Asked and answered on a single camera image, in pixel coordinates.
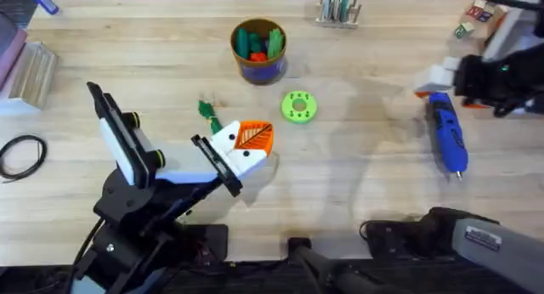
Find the wooden table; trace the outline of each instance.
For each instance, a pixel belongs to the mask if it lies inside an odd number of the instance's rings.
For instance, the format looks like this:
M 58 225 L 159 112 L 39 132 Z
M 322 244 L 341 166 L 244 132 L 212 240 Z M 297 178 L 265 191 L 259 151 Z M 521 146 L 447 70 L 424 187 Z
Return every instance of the wooden table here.
M 150 139 L 188 141 L 209 134 L 199 98 L 223 123 L 274 123 L 274 153 L 242 195 L 221 189 L 191 223 L 226 223 L 229 258 L 273 259 L 285 241 L 311 235 L 329 256 L 365 253 L 356 230 L 369 218 L 423 214 L 451 206 L 499 219 L 544 238 L 542 119 L 501 119 L 457 108 L 469 170 L 448 182 L 435 163 L 425 102 L 413 75 L 440 62 L 471 0 L 361 0 L 357 30 L 312 23 L 317 0 L 57 0 L 38 9 L 30 39 L 61 58 L 43 113 L 0 119 L 0 143 L 22 133 L 49 144 L 31 177 L 0 184 L 0 266 L 70 263 L 97 219 L 92 207 L 115 164 L 102 141 L 85 86 L 97 82 L 124 110 L 136 110 Z M 288 35 L 288 69 L 274 85 L 238 75 L 229 36 L 241 20 L 269 17 Z M 282 96 L 302 89 L 319 102 L 316 118 L 282 118 Z M 36 159 L 36 147 L 12 163 Z

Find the blue tool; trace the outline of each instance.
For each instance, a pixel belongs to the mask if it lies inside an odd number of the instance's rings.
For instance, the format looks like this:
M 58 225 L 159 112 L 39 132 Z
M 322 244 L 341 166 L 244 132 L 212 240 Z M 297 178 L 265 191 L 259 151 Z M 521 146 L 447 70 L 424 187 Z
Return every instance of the blue tool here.
M 42 5 L 43 9 L 47 11 L 49 14 L 57 14 L 59 12 L 59 7 L 53 3 L 51 0 L 34 0 L 40 5 Z
M 432 93 L 429 103 L 436 121 L 436 139 L 445 167 L 454 172 L 459 180 L 467 171 L 468 153 L 462 140 L 462 130 L 447 93 Z

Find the small wooden block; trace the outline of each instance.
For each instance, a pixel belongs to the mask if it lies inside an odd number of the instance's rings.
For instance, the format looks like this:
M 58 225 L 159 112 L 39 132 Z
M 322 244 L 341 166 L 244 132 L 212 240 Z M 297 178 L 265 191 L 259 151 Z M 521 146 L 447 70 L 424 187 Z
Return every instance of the small wooden block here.
M 475 0 L 474 3 L 473 3 L 473 7 L 477 7 L 477 8 L 485 8 L 485 5 L 487 4 L 487 2 L 485 0 Z
M 490 13 L 493 15 L 495 13 L 495 5 L 487 3 L 487 5 L 484 7 L 484 13 Z
M 479 8 L 479 7 L 476 7 L 476 6 L 472 6 L 467 11 L 467 16 L 471 16 L 471 17 L 477 19 L 483 12 L 484 12 L 484 8 Z
M 484 11 L 476 20 L 480 22 L 487 22 L 487 20 L 489 20 L 492 16 L 493 16 L 492 13 L 488 13 Z
M 454 31 L 457 39 L 461 39 L 466 35 L 470 35 L 474 31 L 474 25 L 470 22 L 461 23 Z

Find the green gear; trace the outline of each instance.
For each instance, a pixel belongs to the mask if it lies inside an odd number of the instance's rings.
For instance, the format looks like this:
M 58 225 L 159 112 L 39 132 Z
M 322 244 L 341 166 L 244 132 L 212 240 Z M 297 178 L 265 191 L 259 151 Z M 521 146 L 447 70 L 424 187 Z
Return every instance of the green gear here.
M 294 123 L 306 123 L 317 113 L 317 101 L 305 91 L 291 91 L 281 101 L 281 113 Z

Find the black cable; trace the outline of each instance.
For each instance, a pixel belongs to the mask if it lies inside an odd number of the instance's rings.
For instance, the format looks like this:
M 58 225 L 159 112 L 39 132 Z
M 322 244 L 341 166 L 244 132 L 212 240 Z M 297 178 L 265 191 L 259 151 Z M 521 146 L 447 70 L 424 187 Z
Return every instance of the black cable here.
M 389 223 L 389 222 L 398 222 L 398 221 L 390 221 L 390 220 L 368 220 L 368 221 L 365 221 L 363 223 L 360 224 L 359 226 L 359 236 L 361 237 L 361 239 L 363 239 L 365 242 L 368 241 L 368 238 L 366 237 L 365 235 L 365 231 L 363 231 L 363 229 L 370 223 Z
M 539 3 L 529 3 L 529 2 L 518 1 L 518 0 L 485 0 L 485 1 L 506 5 L 512 8 L 520 8 L 520 9 L 532 10 L 536 12 L 544 11 L 544 4 L 539 4 Z
M 74 276 L 76 275 L 76 264 L 82 259 L 83 253 L 87 250 L 88 244 L 91 242 L 94 235 L 96 235 L 96 232 L 99 231 L 99 228 L 100 226 L 102 226 L 103 222 L 104 222 L 104 218 L 99 218 L 98 222 L 96 222 L 93 229 L 91 229 L 91 231 L 88 233 L 87 238 L 85 238 L 85 241 L 83 242 L 82 246 L 79 248 L 79 251 L 76 254 L 76 258 L 74 259 L 74 263 L 71 266 L 68 279 L 66 280 L 65 294 L 71 293 L 71 285 L 73 284 Z
M 14 145 L 18 144 L 21 141 L 26 141 L 26 140 L 34 140 L 34 141 L 38 142 L 38 159 L 37 159 L 36 163 L 34 163 L 31 167 L 29 167 L 25 171 L 17 173 L 17 174 L 12 174 L 12 173 L 6 172 L 4 170 L 2 156 L 4 154 L 6 154 L 6 152 L 9 149 L 11 149 Z M 39 145 L 42 146 L 42 154 L 41 155 L 40 155 Z M 36 137 L 36 136 L 33 136 L 33 135 L 22 135 L 22 136 L 19 136 L 19 137 L 15 138 L 15 139 L 12 139 L 9 142 L 7 142 L 2 147 L 2 149 L 0 150 L 0 176 L 2 176 L 3 178 L 8 179 L 9 182 L 14 182 L 16 180 L 20 180 L 22 178 L 29 177 L 43 164 L 43 162 L 45 161 L 45 157 L 47 155 L 48 155 L 48 145 L 45 143 L 45 141 L 43 139 L 41 139 L 39 137 Z

